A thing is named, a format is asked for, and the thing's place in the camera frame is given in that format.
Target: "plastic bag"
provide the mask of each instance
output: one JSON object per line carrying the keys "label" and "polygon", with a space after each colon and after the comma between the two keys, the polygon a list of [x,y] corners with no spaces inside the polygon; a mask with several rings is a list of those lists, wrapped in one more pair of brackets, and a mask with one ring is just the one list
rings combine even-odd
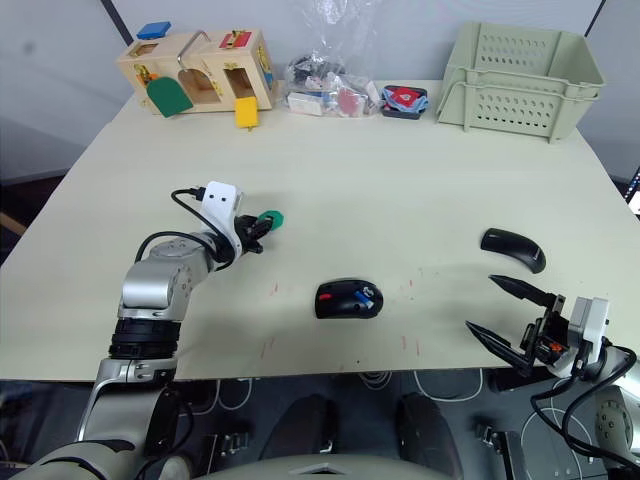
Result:
{"label": "plastic bag", "polygon": [[316,47],[285,68],[284,99],[296,113],[363,117],[376,113],[380,95],[371,80],[373,19],[381,0],[294,2]]}

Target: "light green plastic basket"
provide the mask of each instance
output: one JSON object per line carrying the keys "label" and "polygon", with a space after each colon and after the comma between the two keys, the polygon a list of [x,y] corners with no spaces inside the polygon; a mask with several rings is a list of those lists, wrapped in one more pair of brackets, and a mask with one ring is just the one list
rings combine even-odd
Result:
{"label": "light green plastic basket", "polygon": [[449,58],[438,121],[538,135],[569,135],[605,84],[583,36],[465,24]]}

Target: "table surface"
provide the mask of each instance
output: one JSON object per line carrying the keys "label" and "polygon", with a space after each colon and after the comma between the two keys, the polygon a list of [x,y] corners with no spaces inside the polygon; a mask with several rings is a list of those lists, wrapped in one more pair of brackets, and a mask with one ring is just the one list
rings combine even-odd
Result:
{"label": "table surface", "polygon": [[[437,98],[440,82],[426,87]],[[465,327],[519,344],[541,309],[487,279],[510,275],[611,300],[608,336],[640,350],[640,223],[577,131],[557,144],[375,116],[261,112],[164,119],[130,100],[67,174],[0,271],[0,378],[93,380],[139,243],[198,222],[169,193],[219,180],[242,211],[281,210],[262,255],[195,291],[177,378],[503,365]],[[547,268],[481,251],[489,227],[526,235]],[[318,320],[317,286],[361,277],[382,290],[374,319]]]}

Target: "blue block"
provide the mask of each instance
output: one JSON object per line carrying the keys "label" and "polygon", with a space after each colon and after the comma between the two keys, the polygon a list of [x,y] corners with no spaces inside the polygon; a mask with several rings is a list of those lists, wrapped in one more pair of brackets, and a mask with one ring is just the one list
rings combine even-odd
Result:
{"label": "blue block", "polygon": [[152,40],[154,38],[162,38],[167,33],[167,30],[171,28],[171,22],[155,22],[147,23],[136,34],[140,40]]}

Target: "computer mouse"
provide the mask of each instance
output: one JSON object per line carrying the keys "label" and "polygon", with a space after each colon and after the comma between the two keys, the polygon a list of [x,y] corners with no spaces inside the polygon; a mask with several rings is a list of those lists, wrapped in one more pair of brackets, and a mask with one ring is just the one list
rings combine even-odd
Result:
{"label": "computer mouse", "polygon": [[335,280],[318,287],[316,317],[372,318],[382,309],[382,302],[382,293],[371,282]]}
{"label": "computer mouse", "polygon": [[540,273],[547,264],[544,252],[536,242],[507,230],[490,228],[482,237],[480,248],[520,260],[533,273]]}

